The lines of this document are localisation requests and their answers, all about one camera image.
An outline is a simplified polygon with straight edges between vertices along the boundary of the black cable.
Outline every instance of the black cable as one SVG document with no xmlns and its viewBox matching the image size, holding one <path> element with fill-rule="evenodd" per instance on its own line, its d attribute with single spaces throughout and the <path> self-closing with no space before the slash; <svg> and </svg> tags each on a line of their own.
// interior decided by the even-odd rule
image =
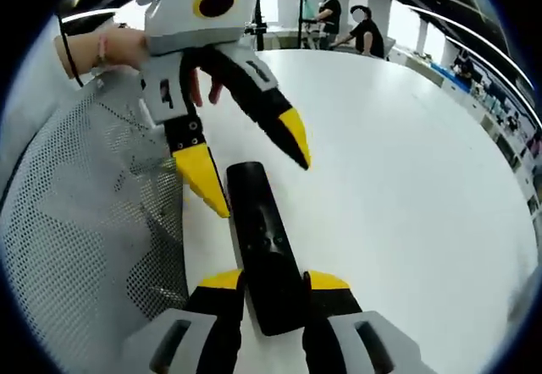
<svg viewBox="0 0 542 374">
<path fill-rule="evenodd" d="M 77 72 L 77 67 L 75 67 L 74 58 L 71 56 L 71 51 L 69 50 L 69 45 L 68 45 L 68 38 L 66 37 L 66 31 L 64 30 L 64 23 L 62 22 L 62 19 L 60 19 L 60 14 L 57 14 L 57 19 L 58 19 L 58 26 L 60 27 L 60 35 L 62 36 L 64 48 L 66 49 L 66 55 L 68 56 L 69 67 L 71 68 L 71 72 L 74 75 L 75 79 L 77 80 L 77 83 L 82 88 L 84 84 L 83 82 L 81 82 L 81 78 L 79 77 L 79 73 Z"/>
</svg>

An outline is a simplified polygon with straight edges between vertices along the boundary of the black remote control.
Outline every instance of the black remote control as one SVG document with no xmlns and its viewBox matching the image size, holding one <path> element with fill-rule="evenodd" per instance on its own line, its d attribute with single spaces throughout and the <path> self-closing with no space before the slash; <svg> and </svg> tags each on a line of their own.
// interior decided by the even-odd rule
<svg viewBox="0 0 542 374">
<path fill-rule="evenodd" d="M 307 291 L 263 165 L 239 163 L 226 175 L 246 286 L 262 333 L 274 336 L 303 327 Z"/>
</svg>

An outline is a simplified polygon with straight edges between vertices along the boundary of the finger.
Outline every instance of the finger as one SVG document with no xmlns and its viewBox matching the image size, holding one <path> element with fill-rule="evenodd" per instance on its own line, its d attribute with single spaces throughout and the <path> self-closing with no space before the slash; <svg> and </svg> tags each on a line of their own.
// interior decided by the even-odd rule
<svg viewBox="0 0 542 374">
<path fill-rule="evenodd" d="M 199 79 L 197 78 L 196 69 L 193 69 L 190 72 L 190 90 L 191 90 L 192 101 L 194 101 L 196 106 L 198 107 L 203 106 L 202 93 L 200 92 L 200 82 L 199 82 Z"/>
<path fill-rule="evenodd" d="M 213 84 L 211 85 L 211 91 L 209 92 L 209 101 L 216 105 L 218 99 L 220 98 L 220 92 L 222 91 L 223 85 L 213 78 Z"/>
</svg>

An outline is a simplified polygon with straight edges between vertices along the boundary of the white mesh fabric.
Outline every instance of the white mesh fabric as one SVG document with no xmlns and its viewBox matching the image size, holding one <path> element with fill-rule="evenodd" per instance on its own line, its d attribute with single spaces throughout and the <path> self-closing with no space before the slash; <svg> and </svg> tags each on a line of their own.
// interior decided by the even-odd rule
<svg viewBox="0 0 542 374">
<path fill-rule="evenodd" d="M 0 217 L 20 309 L 66 372 L 109 372 L 122 342 L 187 300 L 182 182 L 127 74 L 93 81 L 30 143 Z"/>
</svg>

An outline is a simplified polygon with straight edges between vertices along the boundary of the white table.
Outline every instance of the white table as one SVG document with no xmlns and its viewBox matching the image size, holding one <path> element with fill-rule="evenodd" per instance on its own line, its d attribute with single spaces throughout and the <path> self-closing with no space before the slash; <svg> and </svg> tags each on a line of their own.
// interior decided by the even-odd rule
<svg viewBox="0 0 542 374">
<path fill-rule="evenodd" d="M 402 66 L 308 50 L 261 57 L 304 120 L 312 168 L 302 171 L 224 92 L 201 110 L 220 174 L 262 162 L 300 269 L 344 278 L 360 306 L 416 340 L 440 374 L 478 373 L 536 264 L 527 205 L 495 143 Z M 186 196 L 192 291 L 236 263 L 228 221 Z M 265 338 L 245 309 L 242 332 L 237 373 L 307 372 L 301 331 Z"/>
</svg>

